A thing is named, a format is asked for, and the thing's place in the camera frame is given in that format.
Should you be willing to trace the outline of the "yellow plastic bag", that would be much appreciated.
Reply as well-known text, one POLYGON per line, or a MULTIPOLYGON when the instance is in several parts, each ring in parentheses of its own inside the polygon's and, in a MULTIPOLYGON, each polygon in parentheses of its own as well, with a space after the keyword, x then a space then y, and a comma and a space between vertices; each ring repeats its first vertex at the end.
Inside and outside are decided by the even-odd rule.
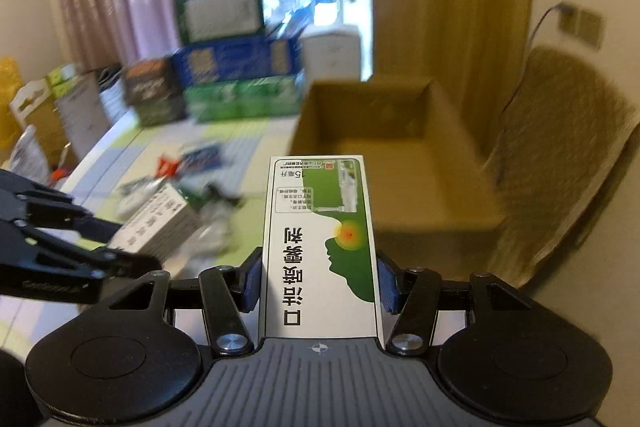
POLYGON ((23 87, 17 62, 11 57, 0 60, 0 146, 3 153, 9 152, 22 134, 21 125, 12 113, 10 103, 23 87))

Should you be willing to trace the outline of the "clear plastic blister pack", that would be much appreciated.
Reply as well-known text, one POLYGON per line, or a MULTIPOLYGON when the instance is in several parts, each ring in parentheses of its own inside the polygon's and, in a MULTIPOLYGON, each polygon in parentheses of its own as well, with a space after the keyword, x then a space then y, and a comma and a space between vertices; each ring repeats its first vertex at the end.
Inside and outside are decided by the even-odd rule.
POLYGON ((206 202, 198 212, 201 226, 178 249, 176 259, 201 270, 213 267, 233 245, 235 213, 228 202, 206 202))

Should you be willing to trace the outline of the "white carton box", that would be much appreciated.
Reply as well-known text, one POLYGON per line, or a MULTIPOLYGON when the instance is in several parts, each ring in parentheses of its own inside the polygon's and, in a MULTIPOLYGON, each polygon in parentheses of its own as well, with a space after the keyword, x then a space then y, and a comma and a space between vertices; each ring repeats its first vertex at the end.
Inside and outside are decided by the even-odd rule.
POLYGON ((299 37, 308 83, 361 79, 361 37, 354 25, 308 26, 299 37))

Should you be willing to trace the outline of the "clear plastic bag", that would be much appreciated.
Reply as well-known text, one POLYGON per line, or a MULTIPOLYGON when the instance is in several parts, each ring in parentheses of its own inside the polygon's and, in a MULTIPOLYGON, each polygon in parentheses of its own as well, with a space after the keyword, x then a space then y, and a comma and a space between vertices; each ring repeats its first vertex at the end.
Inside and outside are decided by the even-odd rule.
POLYGON ((9 159, 9 170, 19 176, 48 185, 51 170, 36 137, 36 127, 29 124, 17 140, 9 159))

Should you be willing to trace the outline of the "wall power socket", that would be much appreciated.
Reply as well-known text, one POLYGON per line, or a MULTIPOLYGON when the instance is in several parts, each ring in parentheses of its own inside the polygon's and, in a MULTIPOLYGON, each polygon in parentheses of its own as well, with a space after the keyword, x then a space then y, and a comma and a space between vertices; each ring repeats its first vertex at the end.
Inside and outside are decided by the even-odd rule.
POLYGON ((605 30, 605 19, 600 13, 567 2, 559 3, 558 11, 559 31, 600 49, 605 30))

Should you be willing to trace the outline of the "brown quilted chair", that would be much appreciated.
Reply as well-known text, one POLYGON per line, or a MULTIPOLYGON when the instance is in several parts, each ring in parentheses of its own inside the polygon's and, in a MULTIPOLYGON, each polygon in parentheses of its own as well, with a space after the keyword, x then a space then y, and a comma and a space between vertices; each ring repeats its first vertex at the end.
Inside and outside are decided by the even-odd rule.
POLYGON ((488 269, 523 287, 579 227, 639 126, 639 109, 582 58, 537 46, 485 169, 506 212, 488 269))

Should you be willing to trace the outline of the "blue flat box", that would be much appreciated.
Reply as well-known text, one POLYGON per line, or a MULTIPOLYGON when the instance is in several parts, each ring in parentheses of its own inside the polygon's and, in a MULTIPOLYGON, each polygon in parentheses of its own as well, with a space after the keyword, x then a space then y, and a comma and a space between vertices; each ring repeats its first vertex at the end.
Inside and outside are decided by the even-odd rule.
POLYGON ((246 36, 184 46, 172 56, 183 87, 292 76, 302 69, 296 37, 246 36))

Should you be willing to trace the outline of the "dark green flat box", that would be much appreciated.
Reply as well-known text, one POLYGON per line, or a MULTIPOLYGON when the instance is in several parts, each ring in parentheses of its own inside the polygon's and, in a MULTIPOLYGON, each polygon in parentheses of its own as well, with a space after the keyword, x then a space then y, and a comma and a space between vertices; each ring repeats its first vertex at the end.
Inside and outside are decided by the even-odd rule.
POLYGON ((266 23, 262 0, 174 0, 182 44, 261 35, 266 23))

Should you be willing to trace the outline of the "checkered tablecloth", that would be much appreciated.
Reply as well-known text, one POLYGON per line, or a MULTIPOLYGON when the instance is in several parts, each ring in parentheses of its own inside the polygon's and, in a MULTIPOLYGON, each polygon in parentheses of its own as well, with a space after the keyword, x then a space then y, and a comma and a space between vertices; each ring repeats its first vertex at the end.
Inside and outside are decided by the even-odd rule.
MULTIPOLYGON (((241 197, 230 212, 227 247, 215 265, 240 265, 255 247, 262 246, 269 161, 288 151, 297 116, 240 119, 218 124, 183 120, 142 128, 130 112, 93 147, 66 179, 55 188, 70 194, 74 203, 96 217, 115 222, 128 219, 130 208, 147 199, 163 181, 156 181, 161 159, 177 160, 187 150, 217 145, 220 167, 203 170, 181 181, 190 194, 217 185, 228 196, 241 197)), ((45 303, 1 296, 1 349, 24 360, 43 336, 78 314, 76 305, 45 303)))

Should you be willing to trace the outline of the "red snack packet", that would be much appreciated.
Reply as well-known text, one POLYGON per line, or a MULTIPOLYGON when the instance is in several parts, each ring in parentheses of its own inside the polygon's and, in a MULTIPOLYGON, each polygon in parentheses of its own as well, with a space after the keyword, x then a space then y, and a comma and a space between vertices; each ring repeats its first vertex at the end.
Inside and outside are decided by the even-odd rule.
POLYGON ((157 159, 157 167, 154 176, 157 179, 175 179, 177 178, 177 176, 179 176, 180 166, 180 158, 172 158, 162 155, 157 159))

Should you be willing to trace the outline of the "open cardboard box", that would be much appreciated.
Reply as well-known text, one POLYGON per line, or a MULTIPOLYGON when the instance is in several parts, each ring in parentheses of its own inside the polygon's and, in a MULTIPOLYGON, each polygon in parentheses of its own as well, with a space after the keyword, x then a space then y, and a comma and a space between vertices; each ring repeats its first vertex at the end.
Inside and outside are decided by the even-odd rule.
POLYGON ((473 140, 431 78, 313 84, 290 153, 361 156, 379 232, 489 232, 503 220, 473 140))

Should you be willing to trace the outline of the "green tissue pack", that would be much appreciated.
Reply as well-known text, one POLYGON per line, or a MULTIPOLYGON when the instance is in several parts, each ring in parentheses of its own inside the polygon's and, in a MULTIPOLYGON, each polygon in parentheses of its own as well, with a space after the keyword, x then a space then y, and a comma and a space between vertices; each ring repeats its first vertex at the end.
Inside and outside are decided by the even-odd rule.
POLYGON ((295 115, 305 91, 302 76, 210 82, 186 88, 183 98, 198 122, 295 115))

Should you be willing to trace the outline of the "silver foil bag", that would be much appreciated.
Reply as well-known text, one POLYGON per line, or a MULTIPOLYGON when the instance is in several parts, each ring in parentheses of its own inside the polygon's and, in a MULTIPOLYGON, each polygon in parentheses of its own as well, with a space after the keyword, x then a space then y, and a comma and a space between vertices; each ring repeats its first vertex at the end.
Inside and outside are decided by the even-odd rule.
POLYGON ((175 179, 168 178, 152 178, 152 176, 144 176, 143 178, 122 184, 117 190, 118 201, 115 209, 115 216, 120 221, 129 219, 137 212, 156 192, 160 191, 165 185, 171 185, 181 196, 196 210, 200 210, 209 197, 202 192, 195 192, 175 179))

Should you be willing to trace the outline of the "white yellow-flower medicine box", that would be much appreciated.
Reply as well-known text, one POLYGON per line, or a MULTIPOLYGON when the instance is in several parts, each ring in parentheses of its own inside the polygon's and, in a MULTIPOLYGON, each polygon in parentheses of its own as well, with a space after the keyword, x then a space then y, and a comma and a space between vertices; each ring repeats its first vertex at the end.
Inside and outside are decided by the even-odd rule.
POLYGON ((107 247, 166 262, 201 226, 198 212, 178 188, 166 184, 115 233, 107 247))

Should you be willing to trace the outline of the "green white medicine box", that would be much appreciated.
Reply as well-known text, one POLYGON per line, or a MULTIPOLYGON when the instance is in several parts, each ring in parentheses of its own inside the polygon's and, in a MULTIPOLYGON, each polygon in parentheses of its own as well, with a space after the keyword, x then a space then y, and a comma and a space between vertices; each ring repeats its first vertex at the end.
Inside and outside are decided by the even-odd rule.
POLYGON ((362 157, 271 159, 259 306, 264 337, 382 339, 362 157))

